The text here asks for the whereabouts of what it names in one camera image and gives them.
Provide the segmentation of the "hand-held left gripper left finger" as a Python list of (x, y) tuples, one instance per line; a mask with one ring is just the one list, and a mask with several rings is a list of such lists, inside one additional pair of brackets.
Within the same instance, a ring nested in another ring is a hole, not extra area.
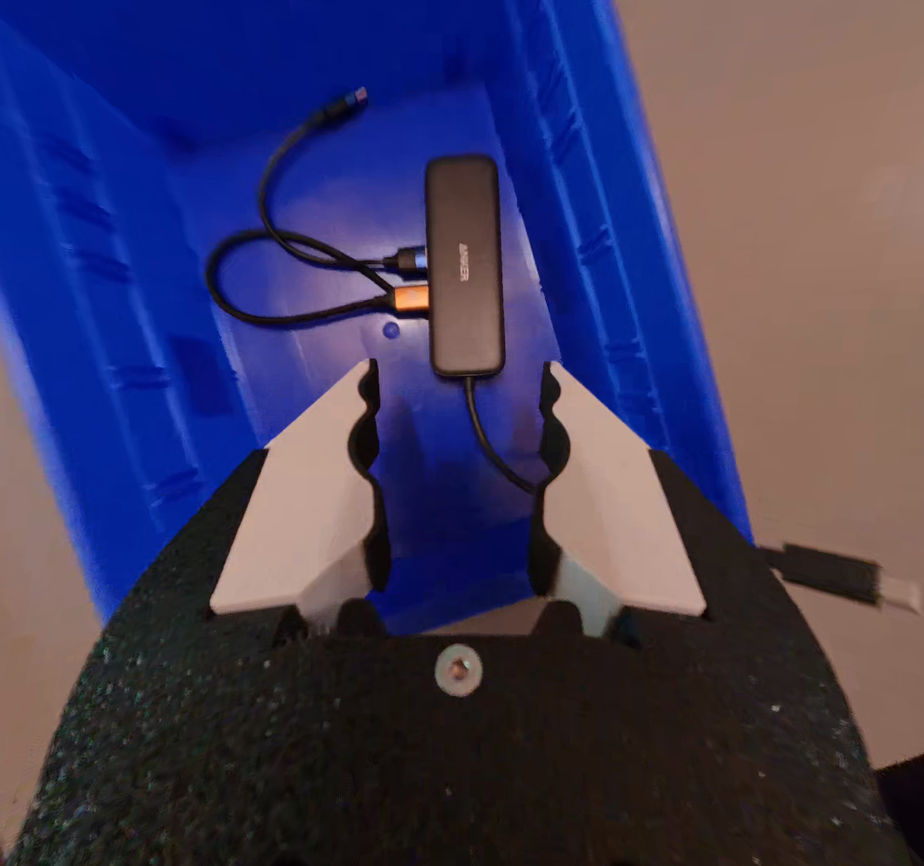
[(363, 360), (264, 447), (211, 596), (216, 615), (293, 607), (331, 629), (347, 602), (385, 589), (392, 547), (372, 474), (380, 407), (378, 363)]

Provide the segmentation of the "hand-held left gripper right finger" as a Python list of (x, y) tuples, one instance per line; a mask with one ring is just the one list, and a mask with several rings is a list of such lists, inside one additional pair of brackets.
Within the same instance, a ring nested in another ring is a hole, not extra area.
[(603, 638), (627, 610), (701, 618), (706, 599), (645, 440), (561, 364), (543, 365), (530, 519), (534, 595)]

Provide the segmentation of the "black cable with orange plugs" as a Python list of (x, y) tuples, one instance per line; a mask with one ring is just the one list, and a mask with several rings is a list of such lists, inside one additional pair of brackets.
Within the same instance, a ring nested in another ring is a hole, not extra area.
[(331, 131), (358, 115), (368, 104), (365, 87), (347, 91), (314, 110), (294, 129), (285, 135), (283, 141), (272, 152), (260, 176), (257, 187), (257, 207), (264, 230), (286, 253), (302, 263), (315, 267), (348, 271), (378, 271), (379, 269), (399, 274), (404, 278), (423, 275), (427, 269), (426, 247), (411, 246), (398, 249), (394, 254), (381, 259), (358, 260), (314, 237), (283, 232), (275, 225), (271, 216), (270, 193), (275, 177), (282, 170), (289, 154), (311, 136), (322, 131)]

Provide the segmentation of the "large blue plastic bin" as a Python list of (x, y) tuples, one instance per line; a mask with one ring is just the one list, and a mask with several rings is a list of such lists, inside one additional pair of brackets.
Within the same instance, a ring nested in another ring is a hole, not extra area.
[(746, 539), (745, 496), (614, 0), (1, 0), (2, 340), (107, 621), (237, 464), (357, 362), (381, 375), (374, 471), (402, 627), (523, 594), (528, 497), (479, 452), (422, 318), (228, 318), (202, 279), (276, 225), (375, 260), (425, 241), (438, 156), (499, 169), (506, 363), (492, 444), (536, 457), (557, 360), (671, 454)]

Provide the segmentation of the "black usb plug silver tip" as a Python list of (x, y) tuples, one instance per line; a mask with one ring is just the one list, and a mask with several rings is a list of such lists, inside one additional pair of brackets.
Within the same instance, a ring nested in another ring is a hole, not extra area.
[(890, 576), (876, 562), (792, 545), (757, 550), (784, 583), (861, 605), (893, 606), (922, 615), (918, 583)]

